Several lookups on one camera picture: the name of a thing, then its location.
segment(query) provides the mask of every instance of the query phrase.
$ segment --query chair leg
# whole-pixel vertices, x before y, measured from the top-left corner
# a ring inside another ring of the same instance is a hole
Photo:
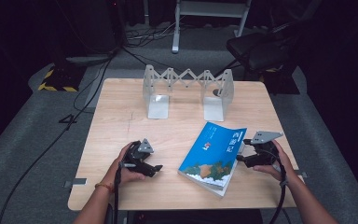
[[[243,72],[242,81],[247,81],[246,78],[248,77],[248,75],[249,75],[249,71],[247,71],[247,70],[245,69],[245,71]]]
[[[217,72],[214,77],[218,77],[220,76],[226,69],[230,68],[232,66],[232,64],[236,63],[238,60],[234,59],[234,61],[232,61],[231,63],[229,63],[228,65],[226,65],[225,68],[223,68],[222,70],[220,70],[219,72]]]

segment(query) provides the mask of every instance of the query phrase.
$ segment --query floor mat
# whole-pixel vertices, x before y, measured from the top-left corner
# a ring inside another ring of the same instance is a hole
[[[290,76],[279,76],[276,73],[263,74],[264,84],[268,93],[272,94],[300,94],[298,87]]]
[[[98,103],[98,98],[101,93],[101,86],[99,83],[102,78],[101,72],[96,74],[96,79],[92,83],[91,89],[89,91],[89,96],[87,97],[85,105],[89,102],[87,107],[96,107]],[[130,69],[106,69],[106,72],[103,76],[103,80],[107,78],[144,78],[145,70],[130,70]]]

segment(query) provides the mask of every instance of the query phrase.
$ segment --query blue book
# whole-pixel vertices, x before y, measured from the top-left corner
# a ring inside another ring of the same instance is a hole
[[[245,128],[231,130],[207,122],[178,173],[223,197],[245,133]]]

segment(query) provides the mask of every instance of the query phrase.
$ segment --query chair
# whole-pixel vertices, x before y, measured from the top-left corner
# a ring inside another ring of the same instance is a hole
[[[292,59],[298,38],[310,24],[311,20],[292,21],[269,32],[252,33],[229,39],[226,47],[235,60],[216,74],[222,74],[235,63],[240,63],[245,68],[243,79],[251,74],[261,77],[264,72],[271,69],[280,70]]]

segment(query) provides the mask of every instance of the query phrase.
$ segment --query gray carpet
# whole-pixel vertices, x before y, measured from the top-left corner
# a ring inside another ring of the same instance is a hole
[[[213,73],[233,59],[225,50],[225,42],[232,37],[234,29],[183,31],[178,54],[171,54],[171,37],[129,50],[178,70],[191,68],[198,74],[209,69]],[[143,60],[153,64],[156,70],[166,69],[164,65]],[[80,85],[81,90],[95,78],[99,67],[88,68]],[[37,90],[49,68],[50,65],[41,68],[29,80],[34,94],[0,137],[0,212],[17,180],[65,128],[65,124],[58,121],[77,113],[73,103],[78,92]],[[139,71],[145,66],[121,51],[109,64],[107,72],[115,76],[114,73],[120,69]],[[241,79],[242,72],[241,68],[234,69],[234,77]],[[301,71],[297,69],[293,76],[300,90],[299,95],[270,97],[298,165],[309,176],[305,181],[339,223],[358,223],[358,184],[308,97],[306,80]],[[90,93],[93,91],[84,90],[78,96],[76,106],[84,106]],[[62,185],[76,174],[91,120],[92,114],[82,114],[22,180],[7,205],[3,223],[71,223],[74,220],[77,212],[68,209],[70,192]],[[287,211],[292,223],[301,223],[295,208]],[[262,210],[265,223],[272,218],[273,212],[273,209]],[[281,214],[276,223],[287,223],[287,220]]]

